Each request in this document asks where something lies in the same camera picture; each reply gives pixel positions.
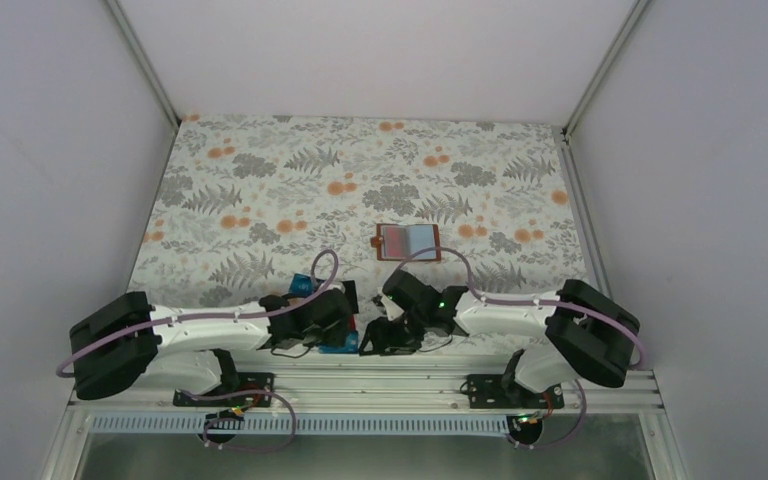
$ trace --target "white wall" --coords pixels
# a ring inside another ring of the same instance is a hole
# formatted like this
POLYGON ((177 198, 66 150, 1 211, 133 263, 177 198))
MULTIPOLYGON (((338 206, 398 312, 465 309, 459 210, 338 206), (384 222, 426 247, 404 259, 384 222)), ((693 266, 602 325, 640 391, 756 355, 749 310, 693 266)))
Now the white wall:
POLYGON ((768 2, 653 2, 573 140, 691 478, 768 478, 768 2))
POLYGON ((176 111, 563 124, 633 0, 120 0, 176 111))
POLYGON ((68 329, 124 291, 171 133, 102 2, 0 1, 0 479, 39 474, 68 329))

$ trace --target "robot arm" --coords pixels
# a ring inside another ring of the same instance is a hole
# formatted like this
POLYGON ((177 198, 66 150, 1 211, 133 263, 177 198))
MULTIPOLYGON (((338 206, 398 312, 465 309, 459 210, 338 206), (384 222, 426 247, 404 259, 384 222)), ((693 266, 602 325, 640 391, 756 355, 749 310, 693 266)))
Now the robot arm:
MULTIPOLYGON (((575 304, 610 317, 635 335, 640 323, 627 311, 580 280, 567 280, 558 291, 529 295, 492 294, 476 298, 465 286, 442 292, 405 271, 382 288, 385 302, 403 311, 397 326, 379 327, 413 339, 438 335, 502 333, 548 340, 514 354, 505 376, 531 393, 576 378, 618 388, 625 382, 634 345, 616 329, 550 304, 575 304)), ((378 335, 379 343, 387 337, 378 335)))
POLYGON ((239 385, 229 351, 343 345, 353 308, 342 291, 329 289, 302 308, 269 314, 289 304, 269 295, 230 308, 180 309, 152 306, 144 292, 126 293, 72 327, 73 352, 132 325, 164 318, 172 322, 122 337, 76 360, 76 394, 95 400, 130 387, 232 392, 239 385), (263 316, 239 318, 244 314, 263 316))

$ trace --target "wire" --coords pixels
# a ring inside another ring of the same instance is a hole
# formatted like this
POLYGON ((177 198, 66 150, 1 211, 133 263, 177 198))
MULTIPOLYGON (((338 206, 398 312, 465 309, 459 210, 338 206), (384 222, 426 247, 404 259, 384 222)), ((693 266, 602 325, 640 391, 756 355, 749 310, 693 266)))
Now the wire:
POLYGON ((308 353, 310 353, 310 349, 313 348, 312 345, 308 345, 307 350, 304 352, 298 354, 298 355, 287 355, 286 353, 275 353, 275 348, 273 347, 272 350, 269 351, 272 355, 275 355, 276 357, 284 357, 284 358, 302 358, 308 353))
MULTIPOLYGON (((624 325, 620 324, 613 318, 604 315, 600 312, 597 312, 595 310, 591 310, 586 307, 582 307, 581 305, 576 305, 574 303, 569 302, 561 302, 557 300, 543 300, 543 299, 534 299, 534 300, 509 300, 504 298, 494 298, 494 297, 488 297, 487 295, 481 293, 478 291, 478 289, 475 288, 475 278, 472 274, 472 266, 469 264, 469 260, 459 251, 448 248, 448 247, 428 247, 423 248, 421 250, 418 250, 414 252, 409 257, 402 260, 396 268, 393 270, 393 273, 399 271, 404 267, 408 262, 413 260, 415 257, 422 255, 423 253, 431 252, 431 251, 441 251, 441 252, 448 252, 456 257, 458 257, 464 264, 464 267, 466 267, 466 287, 469 289, 469 292, 477 299, 481 300, 484 303, 489 303, 492 305, 507 305, 507 306, 536 306, 539 307, 541 305, 546 306, 552 306, 555 308, 565 308, 567 310, 573 310, 575 312, 583 313, 590 318, 595 318, 596 320, 599 320, 601 322, 604 322, 611 327, 617 329, 620 333, 625 335, 626 338, 631 340, 631 343, 634 344, 635 347, 637 347, 637 351, 640 354, 640 358, 637 360, 637 363, 633 365, 629 365, 630 369, 633 370, 641 370, 643 369, 643 366, 646 365, 646 360, 648 358, 648 355, 646 353, 646 347, 643 346, 643 342, 640 341, 639 338, 637 338, 637 335, 634 334, 631 330, 626 328, 624 325)), ((578 432, 581 430, 581 427, 584 425, 584 417, 587 414, 587 397, 584 394, 584 388, 581 386, 581 383, 576 379, 573 381, 578 387, 578 391, 581 394, 581 411, 578 414, 578 420, 575 422, 575 426, 573 426, 572 430, 569 431, 566 435, 559 438, 558 440, 555 440, 553 442, 549 442, 545 445, 535 446, 535 445, 529 445, 529 450, 537 450, 537 449, 546 449, 550 447, 554 447, 557 445, 564 444, 571 440, 575 435, 578 434, 578 432)), ((519 442, 513 439, 513 437, 510 436, 510 434, 506 434, 508 440, 514 442, 514 445, 518 448, 519 442)))
POLYGON ((550 306, 550 307, 556 307, 556 308, 564 308, 567 310, 573 310, 578 313, 583 313, 590 318, 595 318, 596 320, 599 320, 601 322, 607 323, 611 327, 619 330, 620 333, 626 336, 629 340, 631 340, 631 343, 634 344, 635 347, 637 347, 637 351, 640 354, 640 358, 637 360, 637 363, 633 365, 629 365, 628 368, 632 370, 642 370, 643 366, 646 364, 646 359, 648 358, 646 347, 643 345, 643 342, 640 341, 639 338, 637 338, 637 335, 634 334, 631 330, 626 328, 621 323, 617 322, 613 318, 597 312, 595 310, 591 310, 587 307, 582 307, 581 305, 576 305, 574 303, 570 302, 561 302, 558 300, 544 300, 544 299, 534 299, 534 300, 510 300, 505 298, 494 298, 494 297, 488 297, 484 293, 481 293, 478 291, 478 289, 475 288, 475 278, 472 273, 472 266, 469 263, 469 260, 459 251, 448 248, 448 247, 428 247, 423 248, 421 250, 418 250, 414 252, 411 256, 405 258, 404 260, 399 263, 395 270, 393 270, 393 273, 399 271, 404 267, 408 262, 413 260, 418 255, 422 255, 423 253, 432 252, 432 251, 442 251, 442 252, 448 252, 456 257, 458 257, 466 267, 466 287, 469 289, 469 292, 477 299, 481 300, 484 303, 489 303, 491 305, 507 305, 507 306, 523 306, 523 307, 539 307, 542 305, 550 306))
MULTIPOLYGON (((247 388, 249 390, 260 390, 260 387, 255 385, 255 384, 253 384, 253 383, 247 383, 247 384, 243 385, 243 389, 247 389, 247 388)), ((245 411, 247 411, 250 408, 256 407, 257 404, 260 403, 261 397, 262 397, 262 395, 257 393, 252 398, 252 403, 251 404, 245 405, 245 406, 240 406, 240 407, 235 407, 235 408, 239 409, 241 412, 245 412, 245 411)))
POLYGON ((301 308, 308 303, 312 302, 316 297, 324 293, 328 290, 328 287, 331 285, 331 283, 334 281, 335 278, 337 278, 337 269, 340 266, 340 259, 337 257, 337 253, 330 249, 326 248, 325 250, 319 252, 318 255, 313 259, 313 263, 310 266, 310 276, 311 278, 316 277, 316 263, 324 257, 325 255, 330 255, 331 258, 334 260, 334 264, 331 266, 331 274, 328 275, 328 279, 325 280, 325 283, 322 284, 322 286, 315 291, 311 296, 306 297, 302 299, 300 302, 296 303, 295 305, 290 305, 288 307, 279 308, 278 310, 273 310, 271 312, 255 312, 255 313, 234 313, 234 312, 213 312, 213 313, 189 313, 189 314, 183 314, 178 315, 177 317, 171 316, 171 317, 165 317, 158 320, 150 320, 147 322, 138 323, 136 325, 132 325, 128 328, 124 328, 122 330, 119 330, 115 333, 111 333, 110 335, 107 335, 106 337, 103 337, 99 340, 96 340, 95 342, 87 345, 86 347, 78 350, 77 352, 73 353, 69 356, 66 360, 60 363, 60 365, 57 366, 57 370, 55 371, 55 374, 60 378, 74 378, 75 373, 74 372, 67 372, 66 367, 69 365, 75 363, 76 361, 84 358, 85 356, 89 355, 90 353, 98 350, 99 348, 107 345, 110 342, 114 342, 116 340, 119 340, 122 337, 127 337, 128 335, 131 335, 132 333, 138 332, 140 330, 146 330, 148 328, 157 327, 160 325, 168 325, 173 322, 191 322, 195 320, 216 320, 216 319, 228 319, 228 320, 251 320, 254 318, 264 318, 264 317, 272 317, 272 316, 278 316, 283 315, 285 313, 292 312, 293 310, 296 310, 298 308, 301 308))
POLYGON ((443 343, 442 345, 437 345, 436 347, 429 348, 428 350, 417 350, 417 353, 428 353, 428 352, 433 352, 435 350, 440 350, 443 347, 448 347, 449 345, 451 345, 453 341, 455 341, 454 335, 449 335, 449 341, 443 343))
POLYGON ((290 402, 288 402, 286 398, 282 397, 281 395, 278 395, 275 392, 271 392, 269 390, 257 389, 257 390, 241 390, 239 392, 226 393, 224 395, 196 395, 194 393, 190 393, 187 391, 182 391, 181 393, 192 398, 193 400, 227 400, 229 398, 240 397, 245 395, 262 395, 265 397, 272 397, 280 401, 287 407, 287 410, 290 412, 290 435, 287 437, 286 440, 284 440, 284 443, 280 443, 278 445, 272 445, 269 447, 243 447, 243 446, 236 447, 233 445, 225 445, 225 444, 213 442, 207 438, 208 431, 220 422, 233 420, 230 418, 217 417, 204 424, 204 429, 201 432, 201 439, 204 441, 205 447, 211 446, 211 447, 216 447, 219 450, 234 450, 237 452, 248 452, 248 453, 272 453, 272 452, 278 452, 287 448, 287 446, 293 441, 293 439, 296 438, 296 430, 298 426, 296 411, 293 410, 293 406, 290 405, 290 402))
MULTIPOLYGON (((575 421, 575 425, 573 425, 572 430, 570 430, 566 435, 563 437, 553 440, 549 443, 544 443, 542 445, 525 445, 524 448, 528 450, 545 450, 547 448, 557 447, 559 445, 563 445, 570 440, 573 439, 576 435, 578 435, 578 432, 581 430, 581 427, 584 426, 584 417, 587 415, 587 395, 584 394, 584 387, 581 386, 581 382, 579 382, 577 379, 573 380, 572 383, 575 384, 576 388, 578 388, 578 393, 581 396, 581 410, 578 412, 578 418, 575 421)), ((514 444, 514 448, 519 448, 521 444, 514 439, 514 437, 511 436, 510 433, 505 434, 505 438, 508 439, 509 442, 514 444)))
POLYGON ((543 392, 543 398, 546 399, 546 415, 543 415, 543 420, 546 420, 547 418, 552 416, 552 412, 555 411, 555 408, 552 406, 551 395, 549 395, 547 392, 543 392))

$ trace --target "black mounting bracket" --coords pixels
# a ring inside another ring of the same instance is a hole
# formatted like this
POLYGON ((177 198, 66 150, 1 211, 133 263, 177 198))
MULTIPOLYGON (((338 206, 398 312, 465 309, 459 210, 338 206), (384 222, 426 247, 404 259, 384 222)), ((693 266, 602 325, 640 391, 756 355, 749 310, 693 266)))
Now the black mounting bracket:
MULTIPOLYGON (((275 374, 264 372, 237 372, 237 378, 239 380, 239 387, 236 391, 241 390, 267 390, 272 391, 275 388, 275 374)), ((205 395, 222 395, 230 393, 227 391, 222 392, 209 392, 205 395)), ((229 398, 227 400, 193 400, 192 398, 184 395, 183 393, 176 391, 175 396, 172 398, 172 405, 176 407, 247 407, 254 400, 256 395, 246 395, 240 397, 229 398)), ((257 405, 254 408, 269 407, 272 404, 272 397, 261 395, 257 401, 257 405)))
POLYGON ((560 385, 546 392, 533 393, 514 384, 503 387, 503 375, 467 375, 461 392, 469 396, 469 408, 488 409, 547 409, 546 395, 553 409, 563 408, 564 394, 560 385))
POLYGON ((543 420, 539 418, 525 419, 508 416, 505 418, 505 424, 511 440, 523 445, 532 445, 543 434, 543 420))
MULTIPOLYGON (((207 415, 205 415, 204 416, 204 423, 202 424, 202 429, 205 426, 207 426, 207 424, 211 420, 215 420, 217 418, 227 418, 227 419, 231 419, 231 420, 237 420, 239 422, 244 421, 244 416, 243 415, 237 415, 236 413, 234 413, 231 410, 223 410, 221 412, 208 413, 207 415)), ((233 429, 233 427, 225 427, 225 426, 221 426, 221 425, 214 425, 213 428, 211 428, 211 430, 232 430, 232 429, 233 429)), ((228 443, 231 440, 233 440, 234 437, 237 436, 236 434, 233 434, 233 433, 208 433, 208 434, 205 435, 204 432, 199 432, 197 435, 199 437, 199 440, 204 441, 204 439, 207 438, 208 441, 211 441, 213 443, 228 443)))

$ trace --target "metal base plate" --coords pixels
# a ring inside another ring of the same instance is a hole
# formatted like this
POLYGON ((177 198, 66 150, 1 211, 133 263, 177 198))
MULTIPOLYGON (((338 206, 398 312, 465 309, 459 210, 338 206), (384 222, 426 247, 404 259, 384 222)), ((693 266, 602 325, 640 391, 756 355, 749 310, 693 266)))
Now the metal base plate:
MULTIPOLYGON (((543 393, 531 393, 521 388, 520 403, 512 402, 502 389, 501 375, 467 375, 464 393, 469 395, 469 408, 482 409, 516 409, 535 408, 546 409, 549 405, 543 393)), ((553 409, 564 407, 564 395, 560 385, 554 385, 546 390, 552 402, 553 409)))
MULTIPOLYGON (((269 390, 272 391, 275 385, 275 375, 263 372, 239 372, 241 390, 269 390)), ((246 399, 251 398, 235 397, 228 400, 193 400, 192 398, 176 391, 172 397, 172 405, 176 407, 235 407, 245 405, 246 399)), ((268 408, 272 405, 272 397, 261 396, 254 408, 268 408)))

